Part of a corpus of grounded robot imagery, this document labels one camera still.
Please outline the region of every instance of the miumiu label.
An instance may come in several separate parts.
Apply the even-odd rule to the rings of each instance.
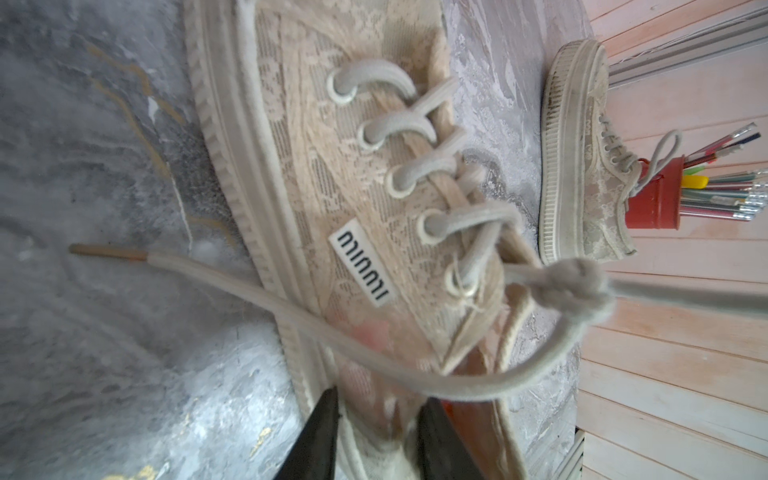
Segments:
[[[374,306],[396,297],[395,284],[356,218],[332,233],[328,241]]]

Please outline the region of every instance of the rubber sole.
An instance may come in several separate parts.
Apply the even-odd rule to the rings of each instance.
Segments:
[[[249,79],[240,68],[237,46],[242,33],[237,30],[232,3],[184,2],[187,57],[197,115],[219,185],[263,287],[311,308],[307,303],[314,292],[307,280],[300,280],[309,279],[309,274],[306,266],[299,264],[302,257],[295,254],[295,249],[300,250],[300,239],[295,224],[288,220],[293,212],[280,166],[268,160],[276,158],[276,154],[270,156],[270,145],[265,141],[271,140],[269,124],[266,115],[259,118],[259,108],[249,108],[243,101],[248,98],[252,104],[260,104],[260,99],[249,98],[254,95],[253,89],[248,88]],[[323,364],[322,353],[278,315],[275,320],[299,406],[308,416],[329,386],[324,375],[306,374]]]
[[[584,256],[584,129],[589,87],[604,49],[596,40],[565,45],[554,58],[541,106],[541,260]]]

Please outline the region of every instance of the beige lace shoe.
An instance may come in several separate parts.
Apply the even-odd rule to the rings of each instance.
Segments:
[[[608,92],[605,49],[596,40],[565,45],[554,59],[541,112],[544,182],[539,252],[561,258],[619,260],[635,253],[624,222],[641,166],[617,162],[603,122]]]
[[[482,171],[458,158],[465,133],[453,124],[440,2],[185,9],[210,158],[269,293],[169,256],[147,261],[275,313],[304,415],[340,388],[338,460],[350,478],[419,477],[414,418],[425,396],[496,399],[455,404],[456,428],[488,478],[524,478],[497,398],[547,372],[582,330],[564,323],[547,351],[504,372],[532,308],[519,283],[547,303],[551,288],[539,284],[562,275],[535,268],[517,210],[485,201]],[[565,276],[584,272],[567,267]]]

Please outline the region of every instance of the red pencil cup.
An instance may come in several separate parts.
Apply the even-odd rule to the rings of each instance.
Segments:
[[[629,199],[627,228],[680,228],[680,195],[685,157],[673,158],[634,197]],[[648,164],[643,162],[643,175]]]

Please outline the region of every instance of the lace fabric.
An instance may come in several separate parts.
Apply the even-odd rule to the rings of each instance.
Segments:
[[[335,2],[324,6],[329,12],[339,7]],[[377,25],[376,10],[367,11],[366,17],[353,25],[374,35],[364,26]],[[395,25],[402,21],[388,17]],[[400,100],[386,88],[361,88],[352,104],[337,106],[326,93],[326,77],[350,61],[341,45],[292,15],[269,8],[260,11],[256,30],[265,108],[318,296],[316,313],[407,366],[450,371],[502,314],[498,258],[482,281],[478,305],[448,295],[444,273],[456,255],[464,254],[464,243],[451,236],[426,246],[414,232],[424,210],[448,210],[449,204],[429,181],[419,182],[404,199],[392,199],[384,188],[386,172],[414,158],[408,134],[390,137],[380,151],[368,154],[361,154],[356,143],[356,129],[363,121],[381,115],[382,104],[397,108]],[[391,50],[388,59],[406,69],[417,84],[425,81],[429,44],[417,38],[407,45],[410,32],[383,30],[382,37],[369,37],[375,39],[371,44]],[[328,244],[329,234],[354,217],[367,229],[404,292],[402,301],[374,309]],[[464,337],[460,345],[457,337]],[[376,425],[380,434],[397,436],[415,415],[420,398],[343,356],[335,355],[335,360],[345,399],[357,415]]]
[[[605,112],[608,90],[608,68],[604,50],[602,66],[592,85],[585,113],[584,129],[584,255],[600,262],[621,260],[636,253],[624,222],[627,199],[637,183],[641,166],[633,164],[627,171],[612,161],[606,151],[600,122]]]

